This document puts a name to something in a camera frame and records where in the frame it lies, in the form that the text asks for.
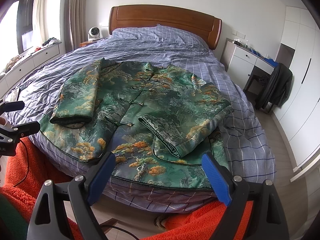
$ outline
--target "curtain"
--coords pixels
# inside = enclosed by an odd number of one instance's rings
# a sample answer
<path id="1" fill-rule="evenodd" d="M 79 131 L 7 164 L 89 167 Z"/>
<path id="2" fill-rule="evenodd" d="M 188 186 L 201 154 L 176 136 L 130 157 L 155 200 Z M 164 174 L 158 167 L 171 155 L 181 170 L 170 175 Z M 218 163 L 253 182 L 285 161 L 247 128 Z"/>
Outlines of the curtain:
<path id="1" fill-rule="evenodd" d="M 72 50 L 80 47 L 87 40 L 85 27 L 85 0 L 69 0 L 70 39 Z"/>
<path id="2" fill-rule="evenodd" d="M 44 34 L 44 0 L 33 0 L 32 30 L 33 46 L 41 46 L 46 41 Z"/>

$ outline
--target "black cable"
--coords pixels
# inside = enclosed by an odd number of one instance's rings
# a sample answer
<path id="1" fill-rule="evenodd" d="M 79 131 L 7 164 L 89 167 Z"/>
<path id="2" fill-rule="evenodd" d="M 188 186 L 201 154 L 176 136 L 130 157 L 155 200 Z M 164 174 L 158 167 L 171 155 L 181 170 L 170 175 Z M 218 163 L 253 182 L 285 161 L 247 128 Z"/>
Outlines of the black cable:
<path id="1" fill-rule="evenodd" d="M 20 183 L 22 183 L 26 177 L 28 176 L 28 173 L 29 173 L 29 154 L 28 154 L 28 149 L 26 147 L 26 145 L 24 144 L 23 141 L 20 140 L 20 142 L 24 145 L 25 149 L 26 149 L 26 152 L 27 152 L 27 165 L 28 165 L 28 169 L 27 169 L 27 173 L 26 175 L 24 176 L 24 178 L 22 180 L 20 180 L 16 185 L 14 185 L 14 187 L 16 187 L 17 185 L 19 185 Z"/>
<path id="2" fill-rule="evenodd" d="M 100 226 L 100 227 L 101 227 L 101 228 L 115 228 L 115 229 L 118 229 L 118 230 L 120 230 L 120 231 L 122 231 L 122 232 L 127 233 L 128 235 L 132 236 L 134 239 L 139 240 L 139 238 L 137 238 L 133 233 L 130 233 L 129 231 L 124 230 L 124 229 L 122 229 L 122 228 L 115 227 L 115 226 L 109 226 L 109 225 L 102 225 L 102 226 Z"/>

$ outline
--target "bed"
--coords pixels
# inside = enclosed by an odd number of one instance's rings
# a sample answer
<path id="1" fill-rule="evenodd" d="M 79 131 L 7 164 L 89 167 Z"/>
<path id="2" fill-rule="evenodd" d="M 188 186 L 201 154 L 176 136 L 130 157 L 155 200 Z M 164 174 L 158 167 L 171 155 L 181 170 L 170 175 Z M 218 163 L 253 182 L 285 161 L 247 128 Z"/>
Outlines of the bed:
<path id="1" fill-rule="evenodd" d="M 13 125 L 40 121 L 54 108 L 61 85 L 81 68 L 102 57 L 117 62 L 173 64 L 212 82 L 230 101 L 234 112 L 219 125 L 230 171 L 247 181 L 275 178 L 274 156 L 252 104 L 230 80 L 214 56 L 222 21 L 213 16 L 170 6 L 126 5 L 113 7 L 109 20 L 112 36 L 41 66 L 22 81 L 22 111 L 7 114 Z M 90 163 L 79 162 L 61 152 L 38 133 L 30 140 L 61 171 L 84 174 Z M 104 194 L 122 203 L 153 212 L 191 212 L 215 198 L 210 188 L 168 188 L 135 183 L 112 176 Z"/>

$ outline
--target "blue gripper pad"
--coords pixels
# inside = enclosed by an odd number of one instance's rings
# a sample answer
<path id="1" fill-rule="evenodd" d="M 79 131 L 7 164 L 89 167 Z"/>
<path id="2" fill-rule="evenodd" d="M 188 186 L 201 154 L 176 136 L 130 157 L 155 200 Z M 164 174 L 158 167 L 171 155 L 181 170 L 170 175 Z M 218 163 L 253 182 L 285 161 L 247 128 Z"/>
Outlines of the blue gripper pad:
<path id="1" fill-rule="evenodd" d="M 90 206 L 100 198 L 111 174 L 116 166 L 116 157 L 113 153 L 109 155 L 101 169 L 98 171 L 88 188 L 87 202 Z"/>
<path id="2" fill-rule="evenodd" d="M 229 191 L 229 185 L 220 174 L 217 167 L 212 163 L 209 156 L 204 154 L 202 156 L 202 169 L 207 176 L 215 194 L 219 201 L 223 202 L 226 206 L 231 203 L 231 196 Z"/>

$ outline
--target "white fan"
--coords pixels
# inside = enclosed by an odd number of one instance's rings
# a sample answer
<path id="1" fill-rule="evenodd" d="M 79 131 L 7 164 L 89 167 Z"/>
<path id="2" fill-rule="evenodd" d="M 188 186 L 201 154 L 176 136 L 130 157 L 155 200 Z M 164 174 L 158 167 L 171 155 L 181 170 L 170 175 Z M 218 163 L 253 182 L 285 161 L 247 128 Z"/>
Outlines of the white fan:
<path id="1" fill-rule="evenodd" d="M 96 39 L 101 39 L 101 31 L 98 27 L 92 27 L 88 33 L 88 41 L 93 41 Z"/>

